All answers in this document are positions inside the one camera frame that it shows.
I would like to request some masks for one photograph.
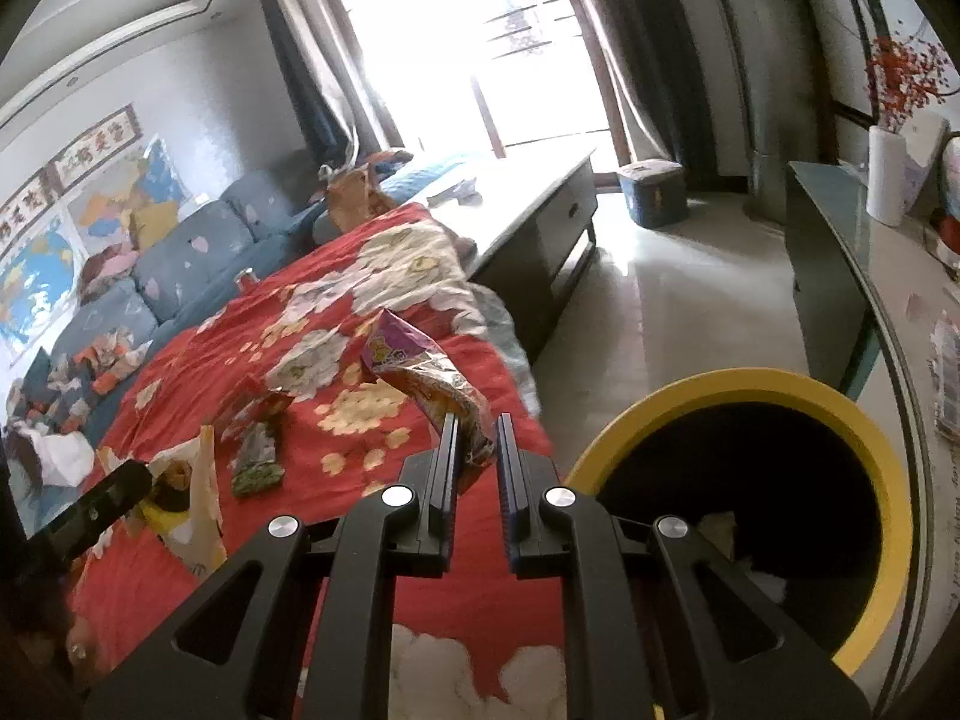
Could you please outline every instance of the window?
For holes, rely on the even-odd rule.
[[[332,1],[406,146],[506,156],[580,142],[596,146],[596,172],[620,164],[606,67],[570,0]]]

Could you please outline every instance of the coffee table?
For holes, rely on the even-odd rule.
[[[414,197],[426,204],[445,186],[476,176],[480,201],[447,200],[431,213],[477,242],[464,272],[506,304],[531,362],[544,348],[596,249],[592,151],[552,146],[522,157],[474,162]]]

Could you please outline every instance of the floor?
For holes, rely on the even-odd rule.
[[[678,379],[725,367],[806,372],[784,236],[743,196],[690,201],[661,231],[600,194],[598,250],[534,365],[560,474],[622,410]]]

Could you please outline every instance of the trash can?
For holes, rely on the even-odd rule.
[[[661,227],[688,216],[683,165],[645,159],[616,172],[630,218],[641,227]]]
[[[856,403],[818,381],[736,368],[665,386],[613,420],[565,483],[637,522],[736,519],[731,558],[779,578],[781,608],[850,676],[899,624],[904,468]]]

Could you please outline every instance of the red berry branch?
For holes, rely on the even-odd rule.
[[[953,65],[944,47],[913,37],[874,39],[867,73],[877,78],[880,98],[880,126],[900,132],[915,111],[926,108],[930,100],[942,103],[949,94],[947,70]]]

